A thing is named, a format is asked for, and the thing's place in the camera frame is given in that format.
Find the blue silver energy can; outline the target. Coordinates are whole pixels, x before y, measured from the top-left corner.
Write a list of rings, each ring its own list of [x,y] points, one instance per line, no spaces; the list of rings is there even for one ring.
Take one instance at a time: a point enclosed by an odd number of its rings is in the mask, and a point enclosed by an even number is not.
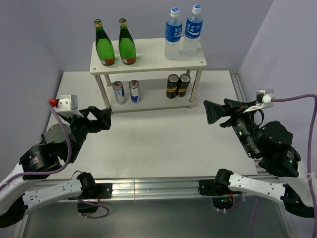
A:
[[[124,104],[126,102],[126,97],[124,93],[123,84],[121,81],[115,81],[112,84],[112,88],[114,90],[116,102],[118,104]]]
[[[141,100],[139,82],[137,80],[131,80],[129,82],[129,90],[130,90],[131,101],[133,103],[139,103]]]

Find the green glass bottle front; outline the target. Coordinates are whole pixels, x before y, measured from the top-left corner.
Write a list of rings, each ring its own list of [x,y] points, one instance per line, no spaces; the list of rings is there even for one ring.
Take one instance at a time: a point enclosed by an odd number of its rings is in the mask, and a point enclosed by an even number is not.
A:
[[[94,20],[96,29],[95,47],[101,64],[105,66],[113,65],[115,62],[114,48],[111,40],[103,29],[103,23],[100,19]]]

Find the green glass bottle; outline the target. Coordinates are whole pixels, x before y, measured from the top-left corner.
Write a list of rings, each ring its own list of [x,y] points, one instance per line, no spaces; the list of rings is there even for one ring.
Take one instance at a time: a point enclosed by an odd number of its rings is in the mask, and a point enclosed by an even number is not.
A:
[[[124,64],[130,65],[136,61],[136,47],[132,36],[127,28],[127,20],[121,18],[119,20],[119,53]]]
[[[111,40],[103,29],[103,23],[100,19],[94,20],[96,29],[95,47],[101,64],[105,66],[113,65],[115,62],[114,48]]]

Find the blue label water bottle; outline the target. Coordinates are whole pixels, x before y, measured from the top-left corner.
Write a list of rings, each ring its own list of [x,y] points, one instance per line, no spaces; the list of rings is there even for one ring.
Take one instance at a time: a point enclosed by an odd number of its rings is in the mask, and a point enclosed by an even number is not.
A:
[[[164,56],[168,60],[176,60],[179,57],[182,35],[182,21],[179,16],[180,9],[173,7],[170,11],[170,18],[166,21]]]
[[[197,54],[198,42],[203,27],[201,11],[202,6],[195,4],[193,5],[192,13],[187,17],[182,51],[189,57],[193,57]]]

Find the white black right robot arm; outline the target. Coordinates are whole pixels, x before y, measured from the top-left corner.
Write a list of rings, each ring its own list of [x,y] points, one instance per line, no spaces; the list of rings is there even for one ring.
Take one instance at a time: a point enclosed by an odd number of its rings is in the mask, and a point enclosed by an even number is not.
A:
[[[255,123],[254,115],[261,112],[257,101],[239,102],[224,99],[220,105],[204,101],[208,124],[214,124],[222,117],[228,120],[220,127],[234,130],[247,156],[260,159],[259,166],[269,174],[278,177],[280,183],[264,182],[239,175],[228,169],[219,169],[214,179],[199,181],[199,193],[205,196],[223,196],[230,192],[250,193],[284,205],[296,216],[315,218],[305,165],[299,153],[292,147],[293,135],[279,121],[264,126]]]

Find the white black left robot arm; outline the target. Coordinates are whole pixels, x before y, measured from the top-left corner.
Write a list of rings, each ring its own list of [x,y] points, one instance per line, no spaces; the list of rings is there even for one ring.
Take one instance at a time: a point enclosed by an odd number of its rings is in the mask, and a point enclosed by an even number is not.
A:
[[[99,188],[91,173],[81,172],[77,177],[43,190],[30,188],[73,163],[89,133],[109,130],[110,108],[100,110],[90,106],[80,115],[66,117],[49,110],[58,121],[42,133],[41,142],[32,146],[20,158],[13,171],[0,183],[0,226],[6,228],[23,219],[37,208],[65,199],[94,198]]]

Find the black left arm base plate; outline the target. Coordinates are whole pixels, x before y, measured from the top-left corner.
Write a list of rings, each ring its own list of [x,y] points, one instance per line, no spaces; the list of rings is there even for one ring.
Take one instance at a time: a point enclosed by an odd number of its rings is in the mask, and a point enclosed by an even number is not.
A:
[[[97,183],[89,188],[85,199],[110,199],[112,196],[112,183]]]

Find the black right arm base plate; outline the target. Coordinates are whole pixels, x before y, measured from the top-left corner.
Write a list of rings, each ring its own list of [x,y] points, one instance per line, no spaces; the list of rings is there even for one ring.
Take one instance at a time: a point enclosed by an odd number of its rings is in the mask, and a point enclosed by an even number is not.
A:
[[[214,182],[215,179],[199,180],[198,193],[202,196],[224,196],[230,194],[240,194],[238,191],[231,191],[228,186]]]

